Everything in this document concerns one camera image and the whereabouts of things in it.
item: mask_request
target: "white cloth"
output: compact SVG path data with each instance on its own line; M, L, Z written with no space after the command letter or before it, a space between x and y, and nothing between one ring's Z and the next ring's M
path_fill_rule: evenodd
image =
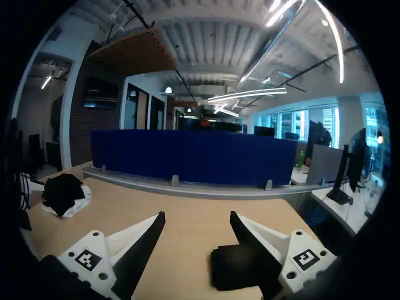
M92 198L92 191L91 189L86 186L86 185L82 185L81 186L82 191L84 193L84 198L83 199L78 199L75 200L75 205L68 208L67 211L62 215L63 218L73 218L74 215L79 212L80 210L84 209L86 206L88 206L88 204L91 201ZM41 204L41 208L50 214L56 215L57 213L50 207L50 206L45 206L43 205L43 203Z

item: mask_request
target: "blue partition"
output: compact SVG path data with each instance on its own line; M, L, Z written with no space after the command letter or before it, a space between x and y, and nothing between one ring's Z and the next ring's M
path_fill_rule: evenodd
M96 168L170 180L264 186L290 182L297 143L222 131L92 131Z

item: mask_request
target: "white desk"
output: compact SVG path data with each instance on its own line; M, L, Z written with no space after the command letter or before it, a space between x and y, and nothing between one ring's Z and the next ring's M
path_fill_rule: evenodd
M307 176L309 175L309 167L303 165L300 169L298 167L294 167L291 172L290 182L297 185L302 186L306 184Z
M353 198L352 205L348 203L340 205L329 199L327 193L332 190L332 187L315 189L311 192L311 195L343 225L351 236L354 236L368 220L365 211L368 210L372 214L381 197L381 189L378 189L378 192L373 197L370 197L370 191L372 191L374 183L369 182L371 183L367 185L369 191L367 188L363 188L360 192L356 191L355 193L350 189L348 183L343 185L343 191Z

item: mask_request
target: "black cloth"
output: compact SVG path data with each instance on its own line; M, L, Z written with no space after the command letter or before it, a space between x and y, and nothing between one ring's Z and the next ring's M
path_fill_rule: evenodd
M72 174L61 174L50 178L44 185L43 204L51 207L59 217L62 217L75 205L75 200L85 198L81 185L82 181Z
M211 284L218 291L257 286L254 251L245 245L219 246L211 252Z

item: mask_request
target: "desk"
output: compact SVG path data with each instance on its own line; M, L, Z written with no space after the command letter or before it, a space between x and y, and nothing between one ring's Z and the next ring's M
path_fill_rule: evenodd
M83 183L90 187L92 199L74 218L59 219L44 212L40 205L28 212L33 246L40 257L58 256L91 230L108 236L164 211L165 226L134 292L136 300L260 299L258 287L222 292L210 285L211 251L238 243L230 225L231 211L286 235L302 229L316 239L282 199L185 198L129 189L93 178Z
M381 193L378 192L370 197L370 192L367 189L362 189L360 192L350 189L350 185L343 185L344 192L353 198L353 205L348 203L340 205L329 199L327 193L332 190L332 187L315 189L311 192L311 196L319 204L321 204L328 212L330 212L350 233L351 236L356 235L364 223L368 220L365 216L366 208L372 213L379 202Z
M303 165L300 169L295 166L291 172L290 182L297 186L305 185L307 182L307 176L309 175L308 172L308 166Z

